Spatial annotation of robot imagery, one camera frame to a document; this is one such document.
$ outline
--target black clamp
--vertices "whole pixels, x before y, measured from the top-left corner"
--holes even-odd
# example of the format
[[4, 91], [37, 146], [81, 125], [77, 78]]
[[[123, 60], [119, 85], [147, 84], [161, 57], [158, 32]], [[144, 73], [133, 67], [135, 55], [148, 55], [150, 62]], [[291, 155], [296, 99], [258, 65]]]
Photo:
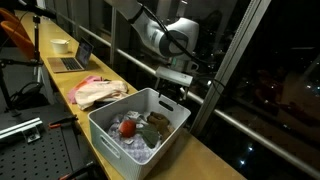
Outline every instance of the black clamp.
[[72, 172], [71, 174], [67, 174], [65, 176], [62, 176], [60, 178], [58, 178], [58, 180], [71, 180], [71, 179], [75, 179], [77, 176], [84, 174], [84, 173], [89, 173], [89, 176], [91, 174], [91, 176], [93, 176], [93, 171], [95, 171], [99, 166], [94, 163], [94, 162], [89, 162], [86, 165], [84, 165], [83, 167], [75, 170], [74, 172]]
[[158, 97], [160, 98], [160, 96], [163, 94], [163, 91], [165, 92], [173, 92], [175, 93], [174, 96], [174, 100], [177, 104], [181, 104], [183, 100], [185, 100], [186, 98], [184, 96], [181, 95], [180, 92], [180, 88], [183, 87], [182, 85], [170, 82], [168, 80], [165, 79], [160, 79], [161, 82], [161, 87], [157, 87], [155, 90], [159, 92]]
[[49, 129], [58, 128], [63, 123], [74, 122], [74, 121], [77, 121], [77, 120], [78, 120], [77, 115], [70, 115], [68, 117], [62, 118], [62, 119], [57, 120], [55, 122], [49, 123]]

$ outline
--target pink cloth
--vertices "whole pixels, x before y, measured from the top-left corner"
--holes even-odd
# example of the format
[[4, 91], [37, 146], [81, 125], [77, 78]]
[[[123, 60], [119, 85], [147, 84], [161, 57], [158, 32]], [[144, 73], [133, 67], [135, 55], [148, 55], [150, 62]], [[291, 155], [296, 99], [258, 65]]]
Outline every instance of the pink cloth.
[[125, 82], [95, 81], [79, 88], [75, 93], [75, 99], [81, 110], [93, 105], [95, 101], [116, 101], [127, 97], [128, 86]]
[[101, 76], [87, 76], [84, 78], [79, 84], [77, 84], [75, 87], [73, 87], [67, 94], [69, 102], [72, 104], [77, 104], [75, 99], [75, 94], [79, 88], [82, 86], [89, 84], [94, 81], [103, 81], [103, 78]]

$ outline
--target laptop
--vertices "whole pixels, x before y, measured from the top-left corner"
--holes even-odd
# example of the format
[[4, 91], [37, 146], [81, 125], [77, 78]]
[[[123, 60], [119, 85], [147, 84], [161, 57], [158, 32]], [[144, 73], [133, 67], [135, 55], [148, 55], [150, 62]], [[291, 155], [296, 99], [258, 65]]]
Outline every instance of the laptop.
[[93, 45], [81, 38], [75, 57], [49, 57], [48, 62], [54, 73], [75, 72], [86, 70]]

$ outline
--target apple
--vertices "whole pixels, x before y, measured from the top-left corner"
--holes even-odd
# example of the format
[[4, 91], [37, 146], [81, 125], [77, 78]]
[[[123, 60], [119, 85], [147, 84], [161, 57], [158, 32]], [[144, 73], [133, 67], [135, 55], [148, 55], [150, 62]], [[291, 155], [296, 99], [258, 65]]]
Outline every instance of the apple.
[[131, 119], [122, 121], [119, 125], [119, 132], [125, 138], [134, 136], [136, 133], [136, 122]]

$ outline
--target white plastic bin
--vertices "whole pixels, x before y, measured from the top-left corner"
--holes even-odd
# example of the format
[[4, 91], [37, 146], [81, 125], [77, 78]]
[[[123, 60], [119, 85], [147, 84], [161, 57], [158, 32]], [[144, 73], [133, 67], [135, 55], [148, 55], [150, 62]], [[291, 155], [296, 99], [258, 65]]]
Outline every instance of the white plastic bin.
[[[111, 126], [111, 120], [117, 114], [125, 114], [129, 110], [146, 113], [145, 115], [149, 115], [151, 111], [161, 113], [175, 128], [169, 138], [145, 163], [139, 163], [133, 159], [104, 131]], [[92, 143], [125, 179], [143, 179], [177, 138], [190, 114], [188, 109], [163, 95], [159, 97], [157, 91], [146, 88], [88, 114]]]

